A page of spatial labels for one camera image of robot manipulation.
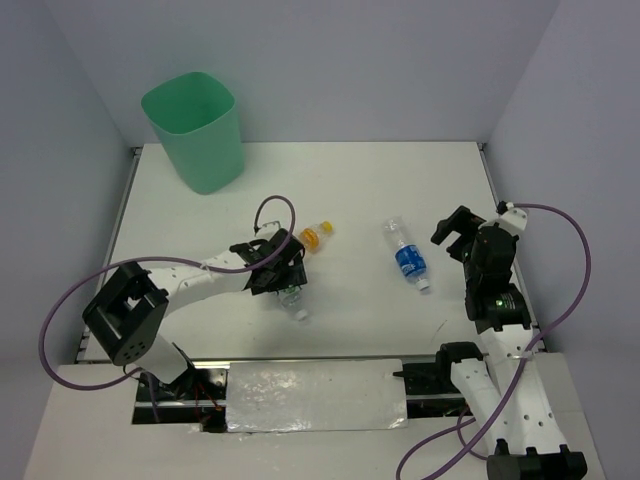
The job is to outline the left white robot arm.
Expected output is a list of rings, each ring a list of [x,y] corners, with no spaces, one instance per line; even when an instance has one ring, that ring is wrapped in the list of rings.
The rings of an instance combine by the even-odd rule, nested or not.
[[[171,397],[182,399],[199,378],[189,357],[162,338],[161,323],[213,296],[299,288],[307,283],[305,253],[304,245],[280,228],[269,239],[235,244],[193,266],[147,270],[129,261],[111,275],[82,318],[113,365],[134,364],[155,376]]]

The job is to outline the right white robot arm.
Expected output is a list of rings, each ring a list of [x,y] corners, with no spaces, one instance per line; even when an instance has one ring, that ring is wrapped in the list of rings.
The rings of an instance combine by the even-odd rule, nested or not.
[[[447,251],[463,267],[466,314],[481,342],[442,345],[435,380],[458,390],[474,415],[488,478],[582,479],[585,456],[569,447],[556,422],[533,359],[531,316],[511,280],[526,224],[526,211],[512,204],[502,204],[492,220],[460,206],[438,222],[434,244],[458,235]]]

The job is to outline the blue label clear bottle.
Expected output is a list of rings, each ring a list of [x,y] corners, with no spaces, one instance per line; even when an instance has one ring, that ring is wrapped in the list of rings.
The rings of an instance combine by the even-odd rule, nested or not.
[[[403,219],[387,219],[383,223],[383,232],[403,278],[420,292],[428,290],[430,282],[426,260],[408,234]]]

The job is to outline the yellow cap orange label bottle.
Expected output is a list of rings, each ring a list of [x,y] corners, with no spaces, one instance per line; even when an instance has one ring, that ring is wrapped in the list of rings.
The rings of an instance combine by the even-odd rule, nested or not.
[[[298,234],[298,240],[304,248],[312,253],[318,251],[334,233],[331,222],[323,221],[302,229]]]

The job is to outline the green-blue label clear bottle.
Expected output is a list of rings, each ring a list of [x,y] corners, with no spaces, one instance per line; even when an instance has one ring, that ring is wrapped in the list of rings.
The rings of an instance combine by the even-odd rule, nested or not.
[[[302,288],[300,286],[280,290],[277,298],[282,309],[296,321],[305,320],[309,316],[309,312],[305,307]]]

